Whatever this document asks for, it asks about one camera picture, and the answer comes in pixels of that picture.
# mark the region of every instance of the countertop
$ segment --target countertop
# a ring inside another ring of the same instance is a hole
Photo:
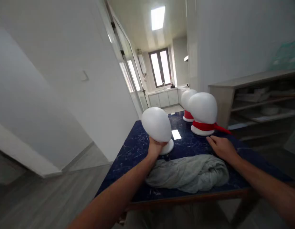
[[[177,112],[175,114],[169,114],[169,119],[171,122],[172,130],[178,130],[181,139],[174,140],[173,150],[163,156],[159,156],[159,159],[165,159],[166,161],[194,156],[198,154],[213,154],[212,148],[204,136],[195,135],[191,131],[191,123],[185,122],[182,117],[184,111]],[[228,135],[222,132],[215,132],[214,135],[218,137],[228,138],[234,147],[236,148],[238,154],[255,165],[256,167],[264,170],[270,175],[276,177],[283,182],[293,181],[289,176],[282,173],[275,166],[268,163],[262,156],[257,152],[254,152],[243,142],[237,140],[234,136]],[[133,128],[131,129],[127,139],[125,140],[119,154],[117,155],[115,161],[113,162],[108,174],[106,175],[103,183],[101,184],[98,193],[101,193],[104,189],[110,186],[123,174],[129,171],[131,168],[136,166],[140,161],[142,161],[148,151],[149,137],[148,134],[143,129],[141,121],[136,121]],[[229,170],[229,181],[223,186],[213,187],[208,192],[199,191],[196,194],[190,194],[186,192],[179,191],[177,189],[165,189],[165,188],[153,188],[143,183],[135,196],[132,199],[132,203],[153,201],[167,198],[179,198],[187,197],[190,195],[202,195],[202,194],[214,194],[224,191],[237,191],[241,189],[249,188],[250,185],[247,181],[236,172],[230,165],[226,164]]]
[[[178,86],[176,88],[170,88],[170,85],[168,85],[167,87],[169,87],[169,88],[158,90],[158,91],[147,92],[147,95],[159,94],[159,93],[162,93],[162,92],[173,91],[173,90],[176,90],[176,89],[180,89],[180,90],[183,90],[183,91],[189,90],[189,88],[186,85],[181,85],[181,86]]]

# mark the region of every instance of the gray cloth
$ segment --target gray cloth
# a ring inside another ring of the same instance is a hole
[[[158,160],[145,181],[156,188],[176,188],[196,193],[224,185],[228,180],[228,169],[221,159],[201,154],[168,162]]]

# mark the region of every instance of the red neck wrap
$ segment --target red neck wrap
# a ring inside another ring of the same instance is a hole
[[[193,126],[195,126],[197,129],[200,129],[202,131],[209,131],[209,130],[218,130],[220,132],[224,132],[227,134],[232,134],[229,130],[220,127],[217,125],[217,123],[213,123],[213,124],[206,124],[206,123],[201,123],[201,122],[193,122]]]
[[[185,118],[187,119],[194,119],[190,112],[185,110]]]

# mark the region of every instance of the ceiling light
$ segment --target ceiling light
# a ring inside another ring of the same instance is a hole
[[[151,29],[158,30],[163,27],[165,6],[151,10]]]

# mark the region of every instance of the white cabinet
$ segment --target white cabinet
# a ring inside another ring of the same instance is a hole
[[[158,94],[149,96],[151,107],[161,107]]]
[[[179,103],[180,103],[181,106],[182,106],[182,104],[181,104],[181,96],[182,96],[182,94],[183,94],[184,92],[185,92],[184,90],[180,90],[180,89],[178,89],[178,99],[179,99]]]
[[[170,105],[169,96],[167,92],[159,93],[160,107],[167,107]]]
[[[167,92],[169,96],[170,105],[178,104],[178,90]]]

